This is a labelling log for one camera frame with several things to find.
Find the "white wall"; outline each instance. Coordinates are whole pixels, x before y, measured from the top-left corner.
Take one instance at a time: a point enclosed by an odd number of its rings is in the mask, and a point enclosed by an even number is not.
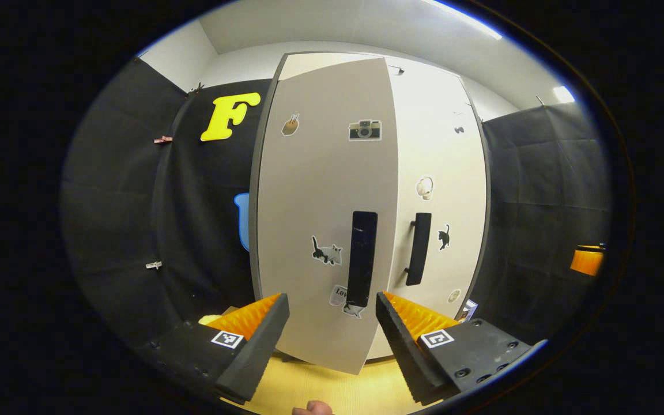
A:
[[[184,92],[189,92],[217,56],[203,27],[195,20],[152,44],[140,58]]]
[[[432,62],[380,47],[343,42],[300,41],[267,44],[223,53],[211,60],[200,80],[208,87],[229,84],[230,82],[273,78],[276,68],[278,68],[278,63],[282,56],[284,56],[284,53],[305,51],[365,52],[385,56],[386,58],[398,58],[402,63],[406,62],[403,60],[411,60],[448,70]],[[490,120],[497,116],[519,111],[516,106],[490,89],[487,89],[487,87],[478,84],[478,82],[472,79],[462,76],[461,78],[463,78],[466,89],[471,95],[478,115],[482,120]]]

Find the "wooden floor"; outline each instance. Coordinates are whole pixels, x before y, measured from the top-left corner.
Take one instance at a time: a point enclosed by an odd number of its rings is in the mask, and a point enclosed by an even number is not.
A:
[[[412,399],[393,357],[369,361],[358,376],[284,358],[274,353],[251,401],[225,402],[263,415],[290,415],[310,400],[326,402],[335,415],[399,415],[425,408]]]

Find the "black backdrop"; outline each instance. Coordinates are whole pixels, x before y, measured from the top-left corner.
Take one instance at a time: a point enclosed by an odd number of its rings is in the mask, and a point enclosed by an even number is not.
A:
[[[258,123],[270,80],[234,82],[192,94],[156,183],[156,231],[164,281],[186,320],[255,301],[250,255],[240,242],[235,196],[250,191]],[[202,142],[218,97],[258,92],[227,139]]]
[[[61,187],[66,251],[85,297],[130,346],[255,300],[234,197],[250,187],[269,84],[184,94],[136,58],[74,135]],[[229,139],[201,142],[213,100],[247,92],[261,105],[248,106]],[[162,136],[173,142],[153,142]],[[145,266],[158,261],[157,270]]]
[[[528,344],[552,338],[595,277],[570,270],[575,247],[608,242],[609,159],[575,103],[483,123],[491,221],[471,294],[475,316]]]
[[[66,252],[84,295],[136,345],[180,321],[164,286],[153,216],[160,152],[184,92],[147,63],[128,63],[103,89],[74,135],[63,166]]]

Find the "white cabinet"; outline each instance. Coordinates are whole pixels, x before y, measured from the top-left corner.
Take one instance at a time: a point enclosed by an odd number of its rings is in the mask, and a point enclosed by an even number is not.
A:
[[[480,132],[459,78],[422,63],[293,54],[277,79],[250,190],[256,297],[288,294],[277,349],[357,374],[366,359],[391,354],[376,320],[376,292],[453,317],[461,309],[485,223]],[[354,227],[356,211],[375,226]],[[407,286],[417,213],[431,224],[417,247],[427,251],[421,282]],[[374,254],[361,248],[371,244],[351,247],[371,229]],[[365,290],[359,287],[367,290],[362,310],[345,307],[340,287],[348,278],[369,281],[369,288],[350,283],[355,297]]]

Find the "ceiling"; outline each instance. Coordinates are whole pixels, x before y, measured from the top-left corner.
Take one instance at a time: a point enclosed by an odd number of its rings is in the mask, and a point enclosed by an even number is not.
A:
[[[422,0],[237,0],[199,19],[217,53],[298,40],[381,47],[479,82],[520,110],[557,103],[559,81],[511,40]]]

